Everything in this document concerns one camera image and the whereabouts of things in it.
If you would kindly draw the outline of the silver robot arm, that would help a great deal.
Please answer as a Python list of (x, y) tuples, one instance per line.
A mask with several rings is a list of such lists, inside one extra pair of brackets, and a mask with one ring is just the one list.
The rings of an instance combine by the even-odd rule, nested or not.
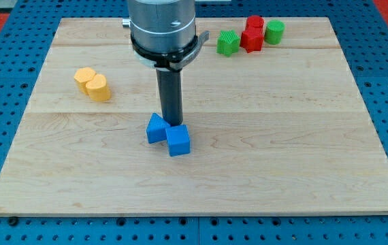
[(135, 52), (160, 70), (178, 72), (209, 40), (197, 34), (194, 0), (128, 0), (129, 28)]

